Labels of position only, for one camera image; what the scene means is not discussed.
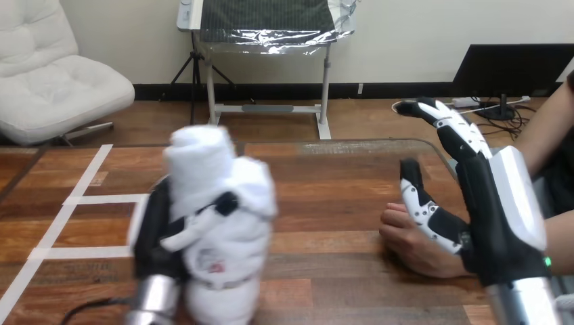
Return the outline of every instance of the white wall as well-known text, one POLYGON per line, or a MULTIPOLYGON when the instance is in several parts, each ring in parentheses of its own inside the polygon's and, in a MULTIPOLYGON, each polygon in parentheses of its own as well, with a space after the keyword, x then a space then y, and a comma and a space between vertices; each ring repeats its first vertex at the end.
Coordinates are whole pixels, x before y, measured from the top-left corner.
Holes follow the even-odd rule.
MULTIPOLYGON (((81 54, 132 83, 168 83, 189 56, 178 0, 61 3, 81 54)), ((452 81, 471 43, 574 43, 573 0, 362 0, 355 15, 357 32, 332 49, 333 83, 452 81)), ((214 63, 236 83, 320 83, 322 54, 223 53, 214 63)), ((559 81, 570 70, 574 61, 559 81)))

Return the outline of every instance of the power strip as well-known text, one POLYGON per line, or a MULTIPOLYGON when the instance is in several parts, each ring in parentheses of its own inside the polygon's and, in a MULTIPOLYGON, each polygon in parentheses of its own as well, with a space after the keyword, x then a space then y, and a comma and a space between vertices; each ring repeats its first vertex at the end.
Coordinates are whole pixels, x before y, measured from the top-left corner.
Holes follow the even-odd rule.
POLYGON ((463 98, 453 98, 452 104, 455 108, 465 108, 465 107, 478 107, 479 103, 477 103, 474 99, 470 97, 463 97, 463 98))

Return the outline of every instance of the monitor stand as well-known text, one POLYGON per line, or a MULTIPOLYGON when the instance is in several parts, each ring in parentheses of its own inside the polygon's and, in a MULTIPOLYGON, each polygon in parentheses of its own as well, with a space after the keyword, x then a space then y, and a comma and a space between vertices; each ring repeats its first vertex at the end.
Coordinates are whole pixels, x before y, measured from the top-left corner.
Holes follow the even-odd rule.
MULTIPOLYGON (((496 105, 496 103, 491 103, 491 102, 487 102, 484 104, 481 104, 480 107, 489 107, 492 105, 496 105)), ((506 94, 503 93, 500 96, 500 107, 497 108, 491 108, 489 110, 479 110, 474 112, 476 115, 486 118, 488 120, 494 120, 494 121, 507 121, 507 120, 512 120, 514 118, 514 109, 513 108, 509 108, 508 105, 506 104, 506 94)))

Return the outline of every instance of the silver metal cylinder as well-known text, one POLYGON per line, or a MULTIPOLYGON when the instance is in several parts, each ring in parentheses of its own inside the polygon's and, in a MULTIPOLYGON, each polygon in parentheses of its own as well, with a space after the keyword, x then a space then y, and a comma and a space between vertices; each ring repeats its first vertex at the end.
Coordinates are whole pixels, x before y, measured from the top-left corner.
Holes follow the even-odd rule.
POLYGON ((217 125, 215 116, 215 90, 213 89, 213 64, 211 58, 205 58, 205 68, 207 72, 207 102, 209 105, 209 123, 217 125))
POLYGON ((499 325, 561 325, 547 278, 488 286, 486 293, 499 325))
POLYGON ((173 325, 181 288, 168 276, 155 275, 139 283, 126 325, 173 325))

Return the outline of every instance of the human arm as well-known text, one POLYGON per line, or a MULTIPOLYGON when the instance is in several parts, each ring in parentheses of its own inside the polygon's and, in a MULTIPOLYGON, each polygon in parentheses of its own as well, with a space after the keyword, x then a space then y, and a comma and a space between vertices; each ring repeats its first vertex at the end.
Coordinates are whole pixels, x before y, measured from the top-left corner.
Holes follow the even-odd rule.
POLYGON ((574 211, 547 219, 544 225, 548 239, 546 254, 552 260, 552 274, 574 274, 574 211))
POLYGON ((573 125, 574 92, 565 82, 542 104, 514 143, 531 176, 542 169, 573 125))

